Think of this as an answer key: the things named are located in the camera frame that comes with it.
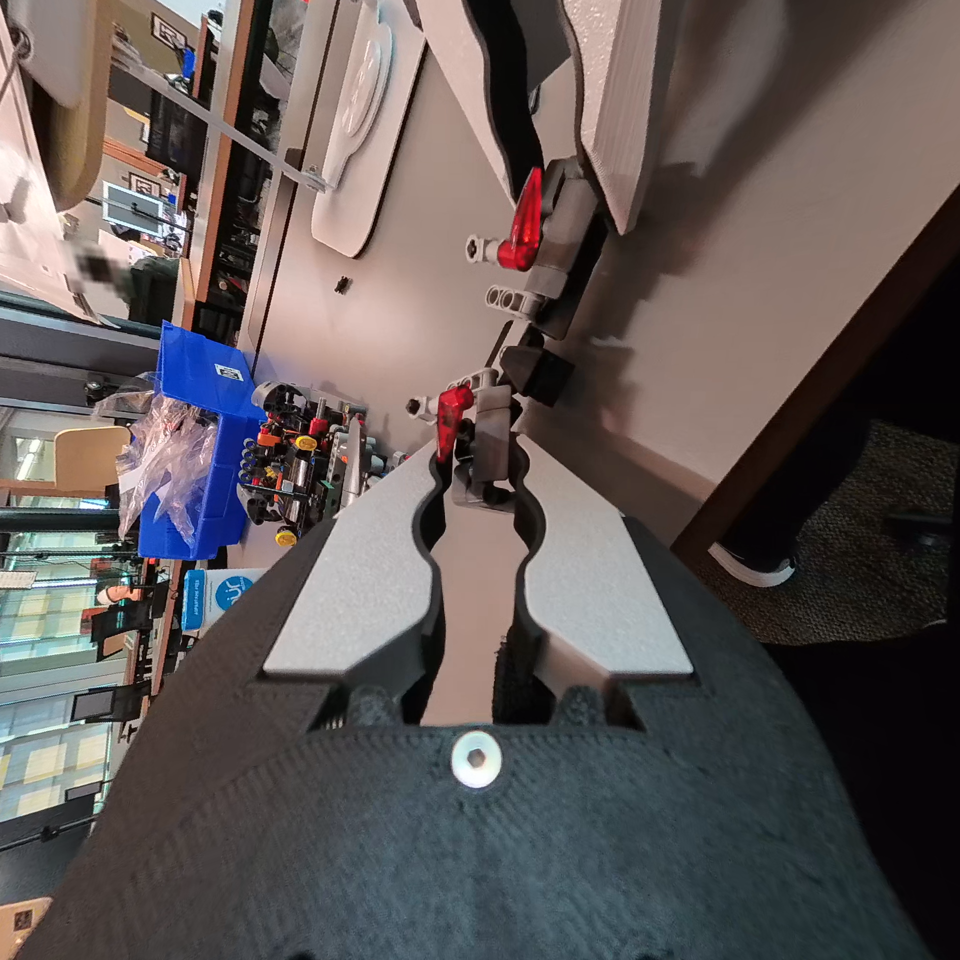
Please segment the black lego car chassis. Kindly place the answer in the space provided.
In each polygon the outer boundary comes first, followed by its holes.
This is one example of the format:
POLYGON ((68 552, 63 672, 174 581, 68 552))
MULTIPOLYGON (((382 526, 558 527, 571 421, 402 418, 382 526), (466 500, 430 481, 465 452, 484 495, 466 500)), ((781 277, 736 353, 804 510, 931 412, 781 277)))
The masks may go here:
POLYGON ((250 524, 272 525, 280 547, 334 519, 400 462, 382 455, 361 404, 280 381, 257 386, 251 401, 262 414, 244 443, 237 495, 250 524))

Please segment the white flat pad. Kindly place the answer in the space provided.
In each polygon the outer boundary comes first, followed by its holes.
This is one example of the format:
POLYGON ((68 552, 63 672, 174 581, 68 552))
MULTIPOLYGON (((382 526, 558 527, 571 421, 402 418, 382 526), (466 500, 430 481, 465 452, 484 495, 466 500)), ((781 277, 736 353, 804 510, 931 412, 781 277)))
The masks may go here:
POLYGON ((402 1, 360 2, 349 56, 336 88, 338 96, 319 174, 333 190, 317 195, 311 233, 320 244, 348 258, 363 253, 374 231, 421 73, 426 38, 411 13, 415 6, 415 2, 402 1), (389 78, 373 125, 356 147, 343 133, 341 114, 367 30, 378 22, 388 24, 392 33, 389 78))

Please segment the white box blue circle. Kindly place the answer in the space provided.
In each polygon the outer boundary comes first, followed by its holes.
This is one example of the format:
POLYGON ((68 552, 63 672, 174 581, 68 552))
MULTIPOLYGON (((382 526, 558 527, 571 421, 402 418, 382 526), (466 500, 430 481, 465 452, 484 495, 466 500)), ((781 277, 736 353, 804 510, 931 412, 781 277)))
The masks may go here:
POLYGON ((181 630, 200 635, 236 604, 266 572, 266 568, 198 569, 183 582, 181 630))

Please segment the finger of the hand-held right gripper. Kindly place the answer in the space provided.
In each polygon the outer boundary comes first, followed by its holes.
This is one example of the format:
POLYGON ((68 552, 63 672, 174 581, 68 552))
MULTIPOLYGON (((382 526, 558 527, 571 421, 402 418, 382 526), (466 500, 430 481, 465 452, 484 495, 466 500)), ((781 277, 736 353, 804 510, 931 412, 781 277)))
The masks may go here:
POLYGON ((543 168, 529 105, 526 39, 510 1, 417 1, 416 17, 498 183, 513 205, 543 168))
POLYGON ((618 234, 653 176, 678 35, 678 1, 525 3, 544 159, 577 158, 618 234))

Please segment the wooden chair back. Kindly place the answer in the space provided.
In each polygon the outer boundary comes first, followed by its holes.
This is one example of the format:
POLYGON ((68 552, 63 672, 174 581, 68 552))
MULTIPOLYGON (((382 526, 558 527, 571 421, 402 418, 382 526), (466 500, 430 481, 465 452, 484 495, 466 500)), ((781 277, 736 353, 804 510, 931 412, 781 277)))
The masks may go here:
POLYGON ((131 438, 126 426, 59 431, 54 437, 55 489, 67 497, 102 497, 117 484, 116 459, 131 438))

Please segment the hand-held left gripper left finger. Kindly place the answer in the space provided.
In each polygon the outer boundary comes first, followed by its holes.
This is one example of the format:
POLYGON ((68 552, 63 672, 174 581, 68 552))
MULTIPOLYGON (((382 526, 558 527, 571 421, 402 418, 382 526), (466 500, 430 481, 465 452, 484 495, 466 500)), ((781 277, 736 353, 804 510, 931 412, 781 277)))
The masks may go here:
POLYGON ((280 628, 263 673, 385 692, 421 722, 446 650, 446 469, 431 441, 341 510, 280 628))

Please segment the black lego wedge piece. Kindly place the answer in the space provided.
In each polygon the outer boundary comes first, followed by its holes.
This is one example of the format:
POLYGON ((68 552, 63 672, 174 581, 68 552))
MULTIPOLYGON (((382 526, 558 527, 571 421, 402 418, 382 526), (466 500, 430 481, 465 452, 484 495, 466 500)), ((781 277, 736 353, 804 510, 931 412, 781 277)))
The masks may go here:
POLYGON ((573 375, 575 366, 542 345, 511 345, 499 358, 511 392, 546 408, 553 408, 573 375))

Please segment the white round disc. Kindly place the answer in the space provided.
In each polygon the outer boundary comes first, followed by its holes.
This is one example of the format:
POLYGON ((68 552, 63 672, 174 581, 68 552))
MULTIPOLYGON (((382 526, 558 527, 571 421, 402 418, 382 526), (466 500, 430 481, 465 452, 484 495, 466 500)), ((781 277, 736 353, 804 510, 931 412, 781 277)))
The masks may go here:
POLYGON ((346 85, 341 113, 342 132, 347 142, 356 147, 374 125, 387 87, 393 52, 392 30, 384 22, 368 27, 365 40, 358 65, 346 85))

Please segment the black shoe white sole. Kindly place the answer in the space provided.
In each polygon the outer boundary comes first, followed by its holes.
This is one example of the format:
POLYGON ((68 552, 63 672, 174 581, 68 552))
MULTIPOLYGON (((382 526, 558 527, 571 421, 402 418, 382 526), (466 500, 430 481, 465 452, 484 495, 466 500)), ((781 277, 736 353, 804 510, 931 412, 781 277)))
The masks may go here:
POLYGON ((707 554, 740 583, 774 589, 797 570, 796 548, 802 523, 785 514, 749 510, 708 547, 707 554))

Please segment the clear plastic bags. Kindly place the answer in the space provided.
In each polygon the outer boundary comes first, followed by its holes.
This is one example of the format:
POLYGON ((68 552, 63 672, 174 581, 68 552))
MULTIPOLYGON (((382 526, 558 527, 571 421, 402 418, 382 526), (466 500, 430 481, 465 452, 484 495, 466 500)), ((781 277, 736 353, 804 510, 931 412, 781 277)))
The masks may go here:
POLYGON ((195 548, 218 415, 168 396, 154 373, 92 397, 93 415, 127 421, 129 440, 115 461, 119 532, 128 534, 136 522, 165 522, 195 548))

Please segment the clear acrylic strip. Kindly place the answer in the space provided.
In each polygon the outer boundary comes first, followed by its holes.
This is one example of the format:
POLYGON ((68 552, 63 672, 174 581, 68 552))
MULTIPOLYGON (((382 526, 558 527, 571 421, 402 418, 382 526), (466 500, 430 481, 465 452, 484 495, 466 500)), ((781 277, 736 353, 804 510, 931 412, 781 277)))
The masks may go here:
POLYGON ((274 171, 279 172, 282 177, 300 186, 305 186, 318 194, 327 194, 333 190, 332 185, 327 183, 317 173, 315 168, 307 170, 296 168, 281 156, 270 152, 270 150, 259 145, 254 139, 227 123, 222 117, 205 109, 200 103, 193 100, 183 91, 176 89, 160 73, 149 69, 143 63, 134 62, 126 57, 122 57, 120 54, 114 53, 111 55, 111 65, 116 66, 119 70, 126 73, 126 75, 137 79, 148 89, 170 100, 187 114, 198 118, 198 120, 206 124, 211 130, 228 138, 231 142, 238 144, 262 162, 266 162, 274 171))

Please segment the blue plastic bin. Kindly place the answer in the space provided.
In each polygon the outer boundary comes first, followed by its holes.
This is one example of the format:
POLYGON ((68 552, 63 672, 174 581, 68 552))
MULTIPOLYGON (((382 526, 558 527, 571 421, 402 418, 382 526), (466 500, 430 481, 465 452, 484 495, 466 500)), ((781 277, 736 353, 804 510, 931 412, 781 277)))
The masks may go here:
POLYGON ((237 495, 244 444, 254 438, 260 409, 253 404, 255 383, 244 354, 164 321, 155 385, 170 399, 215 414, 217 436, 198 507, 188 507, 196 543, 189 545, 165 517, 155 518, 159 498, 151 496, 139 520, 138 554, 181 562, 209 561, 220 549, 241 540, 247 513, 237 495))

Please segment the grey lego assembly red piece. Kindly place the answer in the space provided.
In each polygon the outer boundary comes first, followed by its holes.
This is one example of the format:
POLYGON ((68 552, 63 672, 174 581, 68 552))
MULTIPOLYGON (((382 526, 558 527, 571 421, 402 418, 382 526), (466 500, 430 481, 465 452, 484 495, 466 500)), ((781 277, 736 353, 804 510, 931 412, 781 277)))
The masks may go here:
POLYGON ((534 169, 521 191, 506 239, 470 235, 468 263, 490 264, 510 278, 486 291, 486 305, 564 340, 608 237, 599 199, 575 157, 534 169))
POLYGON ((411 419, 435 430, 438 472, 456 505, 514 510, 516 494, 508 475, 512 428, 521 406, 505 374, 484 366, 438 394, 408 399, 405 409, 411 419))

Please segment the tan chair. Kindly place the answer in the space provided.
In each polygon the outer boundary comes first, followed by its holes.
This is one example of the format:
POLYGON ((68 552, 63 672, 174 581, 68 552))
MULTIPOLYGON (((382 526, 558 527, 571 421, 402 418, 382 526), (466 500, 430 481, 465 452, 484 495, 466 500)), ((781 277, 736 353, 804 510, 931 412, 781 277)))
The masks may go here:
POLYGON ((109 1, 9 2, 23 33, 30 115, 54 207, 71 210, 99 178, 114 37, 109 1))

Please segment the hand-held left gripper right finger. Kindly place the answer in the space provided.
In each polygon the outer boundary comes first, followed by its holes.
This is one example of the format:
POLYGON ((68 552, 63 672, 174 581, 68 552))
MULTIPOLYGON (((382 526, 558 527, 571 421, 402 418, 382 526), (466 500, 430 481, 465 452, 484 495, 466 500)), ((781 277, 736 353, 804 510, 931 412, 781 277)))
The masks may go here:
POLYGON ((533 439, 510 439, 513 527, 526 547, 497 654, 495 723, 639 723, 634 684, 694 666, 627 517, 533 439))

